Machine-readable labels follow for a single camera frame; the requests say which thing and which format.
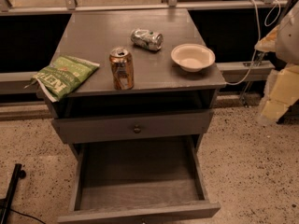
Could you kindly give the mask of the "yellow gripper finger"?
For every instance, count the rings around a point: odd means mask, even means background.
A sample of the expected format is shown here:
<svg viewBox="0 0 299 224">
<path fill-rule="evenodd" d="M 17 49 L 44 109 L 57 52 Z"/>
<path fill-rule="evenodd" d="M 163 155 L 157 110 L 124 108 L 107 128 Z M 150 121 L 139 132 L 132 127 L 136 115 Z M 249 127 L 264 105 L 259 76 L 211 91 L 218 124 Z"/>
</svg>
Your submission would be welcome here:
<svg viewBox="0 0 299 224">
<path fill-rule="evenodd" d="M 264 38 L 257 42 L 254 48 L 260 52 L 275 52 L 278 28 L 279 26 L 273 28 Z"/>
<path fill-rule="evenodd" d="M 257 122 L 267 126 L 277 122 L 299 100 L 299 65 L 288 63 L 284 69 L 272 70 L 266 80 L 259 104 Z"/>
</svg>

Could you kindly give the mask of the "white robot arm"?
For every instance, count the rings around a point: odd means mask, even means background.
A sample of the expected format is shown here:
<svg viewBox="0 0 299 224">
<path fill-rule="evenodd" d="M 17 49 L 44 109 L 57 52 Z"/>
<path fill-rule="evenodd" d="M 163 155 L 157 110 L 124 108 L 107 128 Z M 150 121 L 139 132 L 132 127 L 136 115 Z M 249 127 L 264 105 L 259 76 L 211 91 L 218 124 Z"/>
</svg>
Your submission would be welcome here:
<svg viewBox="0 0 299 224">
<path fill-rule="evenodd" d="M 257 121 L 261 125 L 277 122 L 288 109 L 299 101 L 299 2 L 297 2 L 255 48 L 261 52 L 274 52 L 286 63 L 278 71 L 272 70 L 259 104 Z"/>
</svg>

